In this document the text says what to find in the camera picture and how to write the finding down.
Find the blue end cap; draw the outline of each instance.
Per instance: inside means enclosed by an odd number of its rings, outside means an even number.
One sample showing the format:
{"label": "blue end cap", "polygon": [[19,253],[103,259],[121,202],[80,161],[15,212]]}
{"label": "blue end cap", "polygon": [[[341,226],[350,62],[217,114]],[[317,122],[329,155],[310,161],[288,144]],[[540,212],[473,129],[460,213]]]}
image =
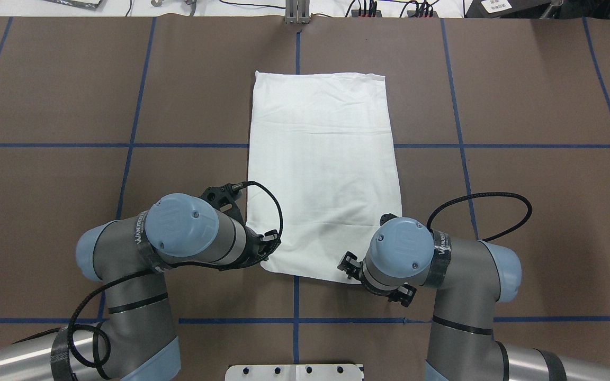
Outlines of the blue end cap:
{"label": "blue end cap", "polygon": [[121,381],[170,381],[179,371],[180,347],[176,337]]}
{"label": "blue end cap", "polygon": [[496,263],[496,268],[498,268],[498,279],[500,280],[498,301],[511,302],[515,299],[521,285],[521,262],[519,262],[519,258],[514,251],[508,248],[484,241],[480,242],[489,249]]}
{"label": "blue end cap", "polygon": [[77,265],[82,270],[82,274],[84,277],[94,280],[95,282],[100,282],[100,278],[95,274],[93,266],[95,244],[97,244],[97,239],[100,238],[102,231],[112,222],[114,221],[95,227],[82,234],[82,238],[77,242],[77,249],[75,249],[75,259],[77,260]]}
{"label": "blue end cap", "polygon": [[425,362],[425,381],[448,381],[448,379],[436,371],[428,362]]}
{"label": "blue end cap", "polygon": [[375,232],[367,255],[388,277],[413,277],[430,266],[434,255],[433,236],[416,220],[397,217]]}
{"label": "blue end cap", "polygon": [[174,257],[195,256],[218,234],[218,215],[201,198],[172,193],[150,208],[145,233],[152,246]]}

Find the brown table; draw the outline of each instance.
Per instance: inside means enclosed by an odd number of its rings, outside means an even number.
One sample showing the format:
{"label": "brown table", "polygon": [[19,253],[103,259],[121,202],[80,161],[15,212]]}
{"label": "brown table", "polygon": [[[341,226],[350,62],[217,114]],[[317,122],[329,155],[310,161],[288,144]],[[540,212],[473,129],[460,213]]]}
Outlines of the brown table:
{"label": "brown table", "polygon": [[[524,268],[496,340],[610,365],[610,21],[282,23],[0,19],[0,346],[65,323],[97,287],[75,265],[84,231],[245,180],[255,70],[358,71],[387,76],[404,215],[482,191],[532,201],[532,220],[496,242]],[[476,200],[435,227],[486,237],[521,215]],[[185,268],[168,285],[177,379],[337,361],[364,364],[370,381],[423,377],[430,290],[404,309],[257,267]]]}

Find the white mounting bracket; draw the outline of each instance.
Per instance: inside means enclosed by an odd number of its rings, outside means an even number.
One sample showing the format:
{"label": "white mounting bracket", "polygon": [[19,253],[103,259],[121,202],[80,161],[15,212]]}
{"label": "white mounting bracket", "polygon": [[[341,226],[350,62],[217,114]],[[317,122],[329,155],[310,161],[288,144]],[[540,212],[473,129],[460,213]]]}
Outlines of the white mounting bracket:
{"label": "white mounting bracket", "polygon": [[364,366],[311,364],[277,366],[231,366],[225,381],[363,381]]}
{"label": "white mounting bracket", "polygon": [[309,24],[310,0],[286,0],[286,24]]}

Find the black strap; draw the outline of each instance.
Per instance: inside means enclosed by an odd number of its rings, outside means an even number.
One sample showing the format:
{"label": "black strap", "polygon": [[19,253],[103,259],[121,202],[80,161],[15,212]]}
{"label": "black strap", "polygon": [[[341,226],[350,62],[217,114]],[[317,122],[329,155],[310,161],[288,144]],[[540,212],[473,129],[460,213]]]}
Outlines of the black strap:
{"label": "black strap", "polygon": [[140,307],[148,306],[148,305],[150,305],[152,303],[164,301],[168,297],[169,297],[169,293],[168,292],[164,292],[163,294],[160,294],[160,295],[157,295],[157,296],[153,296],[153,297],[148,297],[147,299],[143,299],[142,301],[137,301],[137,302],[133,302],[133,303],[129,303],[129,304],[124,304],[123,306],[110,307],[107,311],[110,314],[123,313],[123,312],[126,312],[126,311],[130,311],[130,310],[134,310],[134,309],[139,309]]}
{"label": "black strap", "polygon": [[434,323],[444,325],[448,328],[454,328],[455,330],[476,333],[477,335],[489,335],[490,336],[490,335],[494,334],[494,331],[490,328],[472,327],[471,325],[456,323],[455,321],[450,321],[447,319],[440,318],[439,316],[436,316],[436,314],[433,315],[433,321],[434,321]]}
{"label": "black strap", "polygon": [[145,263],[147,263],[155,273],[163,273],[166,270],[170,270],[171,266],[164,262],[159,254],[155,253],[154,249],[152,249],[152,244],[150,244],[150,241],[147,239],[147,234],[145,233],[145,217],[147,217],[148,212],[149,210],[145,210],[145,212],[138,214],[136,231],[133,234],[133,238],[136,241],[138,254],[145,260]]}
{"label": "black strap", "polygon": [[564,369],[564,364],[562,364],[559,356],[552,352],[547,352],[547,350],[534,349],[543,355],[545,364],[548,366],[548,372],[550,372],[550,381],[567,381],[566,369]]}
{"label": "black strap", "polygon": [[67,350],[67,327],[61,328],[51,347],[51,374],[53,381],[77,381],[77,375],[70,367],[70,354]]}
{"label": "black strap", "polygon": [[448,264],[451,263],[451,237],[445,232],[433,230],[434,255],[425,282],[426,287],[439,288],[446,277]]}
{"label": "black strap", "polygon": [[497,341],[500,353],[503,355],[503,381],[510,381],[510,357],[508,357],[508,350],[505,349],[503,343]]}
{"label": "black strap", "polygon": [[[105,321],[101,321],[95,327],[100,329],[100,327],[102,327],[103,323],[105,323]],[[100,347],[98,346],[100,344],[100,342],[98,340],[99,337],[100,336],[98,336],[97,333],[94,332],[94,340],[93,340],[94,362],[98,362],[100,360]],[[102,379],[112,379],[109,376],[107,376],[107,374],[105,373],[105,369],[102,369],[102,366],[97,367],[95,370],[97,370],[97,373],[99,374],[100,377],[102,377]]]}

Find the white cloth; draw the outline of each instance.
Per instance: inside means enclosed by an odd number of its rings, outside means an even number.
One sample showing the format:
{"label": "white cloth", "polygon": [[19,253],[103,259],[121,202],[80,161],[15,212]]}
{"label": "white cloth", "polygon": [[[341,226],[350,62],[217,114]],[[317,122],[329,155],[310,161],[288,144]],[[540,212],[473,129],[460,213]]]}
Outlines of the white cloth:
{"label": "white cloth", "polygon": [[[360,260],[385,213],[401,197],[385,77],[352,72],[256,72],[249,180],[270,189],[284,216],[282,244],[266,270],[355,283],[337,270],[346,251]],[[278,226],[271,198],[250,187],[247,224]]]}

